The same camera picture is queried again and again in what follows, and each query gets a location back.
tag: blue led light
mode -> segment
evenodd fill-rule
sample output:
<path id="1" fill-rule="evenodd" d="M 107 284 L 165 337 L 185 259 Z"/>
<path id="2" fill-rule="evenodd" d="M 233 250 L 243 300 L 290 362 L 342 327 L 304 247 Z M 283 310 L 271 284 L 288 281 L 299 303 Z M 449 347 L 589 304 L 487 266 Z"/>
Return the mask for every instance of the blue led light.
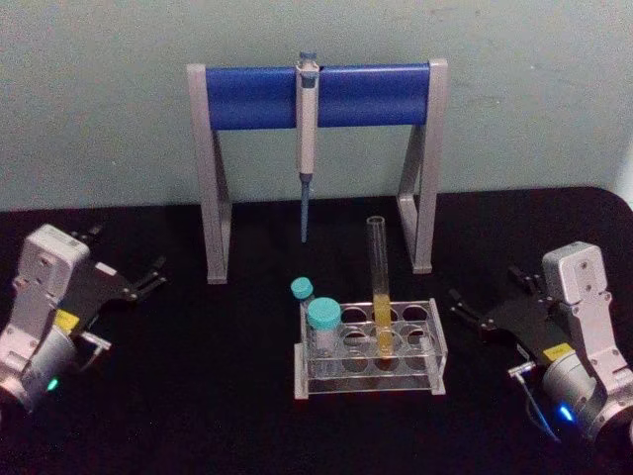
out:
<path id="1" fill-rule="evenodd" d="M 569 421 L 570 423 L 574 421 L 574 415 L 572 415 L 572 412 L 567 409 L 567 406 L 562 405 L 560 408 L 558 408 L 558 412 L 566 421 Z"/>

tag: yellow label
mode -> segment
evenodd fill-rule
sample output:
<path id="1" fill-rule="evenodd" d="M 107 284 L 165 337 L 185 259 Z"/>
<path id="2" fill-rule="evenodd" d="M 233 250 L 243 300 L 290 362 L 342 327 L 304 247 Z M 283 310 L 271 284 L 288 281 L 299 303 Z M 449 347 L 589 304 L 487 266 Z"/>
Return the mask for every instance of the yellow label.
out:
<path id="1" fill-rule="evenodd" d="M 55 324 L 66 333 L 72 332 L 72 329 L 79 323 L 79 319 L 64 310 L 57 310 L 55 314 Z"/>
<path id="2" fill-rule="evenodd" d="M 551 348 L 547 348 L 545 351 L 543 351 L 543 354 L 547 356 L 547 359 L 554 362 L 561 356 L 564 356 L 567 353 L 569 353 L 570 351 L 574 351 L 574 349 L 566 343 L 561 343 L 561 344 L 557 344 L 556 346 L 552 346 Z"/>

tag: green led light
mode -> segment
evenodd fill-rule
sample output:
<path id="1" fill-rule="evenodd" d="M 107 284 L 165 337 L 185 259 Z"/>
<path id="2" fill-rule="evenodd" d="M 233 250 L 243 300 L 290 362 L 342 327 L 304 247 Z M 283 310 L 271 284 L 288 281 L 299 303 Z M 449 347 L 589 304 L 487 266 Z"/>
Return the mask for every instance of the green led light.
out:
<path id="1" fill-rule="evenodd" d="M 59 381 L 57 380 L 57 378 L 52 378 L 50 382 L 48 383 L 48 387 L 46 388 L 46 390 L 52 391 L 53 389 L 57 387 L 58 384 L 59 384 Z"/>

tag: test tube rack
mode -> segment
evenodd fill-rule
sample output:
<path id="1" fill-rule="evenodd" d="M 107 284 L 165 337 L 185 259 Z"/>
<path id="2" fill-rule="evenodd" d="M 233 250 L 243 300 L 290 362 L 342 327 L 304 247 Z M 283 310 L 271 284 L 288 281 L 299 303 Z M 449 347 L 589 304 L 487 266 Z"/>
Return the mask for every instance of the test tube rack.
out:
<path id="1" fill-rule="evenodd" d="M 435 301 L 392 302 L 393 355 L 381 358 L 373 304 L 341 304 L 333 353 L 319 354 L 314 330 L 300 306 L 301 342 L 295 344 L 295 399 L 310 394 L 428 390 L 446 394 L 448 348 Z"/>

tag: small vial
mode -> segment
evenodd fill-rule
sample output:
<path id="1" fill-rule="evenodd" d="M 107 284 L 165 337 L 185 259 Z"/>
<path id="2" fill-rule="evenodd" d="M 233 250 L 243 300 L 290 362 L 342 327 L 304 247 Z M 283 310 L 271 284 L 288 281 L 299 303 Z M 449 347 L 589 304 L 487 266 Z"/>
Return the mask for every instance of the small vial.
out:
<path id="1" fill-rule="evenodd" d="M 297 300 L 299 300 L 304 312 L 308 313 L 308 305 L 315 299 L 315 288 L 308 277 L 297 277 L 290 284 L 290 290 Z"/>
<path id="2" fill-rule="evenodd" d="M 334 354 L 338 342 L 340 314 L 338 302 L 328 297 L 319 297 L 308 305 L 308 323 L 313 329 L 311 344 L 322 356 Z"/>

